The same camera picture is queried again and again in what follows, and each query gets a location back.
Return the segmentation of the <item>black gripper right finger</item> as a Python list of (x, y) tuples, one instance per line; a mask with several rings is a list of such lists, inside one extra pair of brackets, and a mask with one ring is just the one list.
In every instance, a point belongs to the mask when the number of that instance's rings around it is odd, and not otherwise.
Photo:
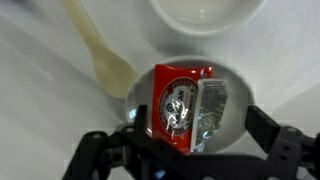
[(268, 153), (280, 132), (281, 126), (262, 109), (250, 105), (247, 108), (245, 128), (260, 148)]

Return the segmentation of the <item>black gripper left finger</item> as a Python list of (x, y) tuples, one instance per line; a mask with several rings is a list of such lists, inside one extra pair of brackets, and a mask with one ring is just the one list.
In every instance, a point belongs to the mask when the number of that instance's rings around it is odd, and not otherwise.
[(146, 129), (147, 125), (147, 106), (146, 105), (139, 105), (137, 112), (136, 112), (136, 117), (134, 120), (134, 128), (144, 132)]

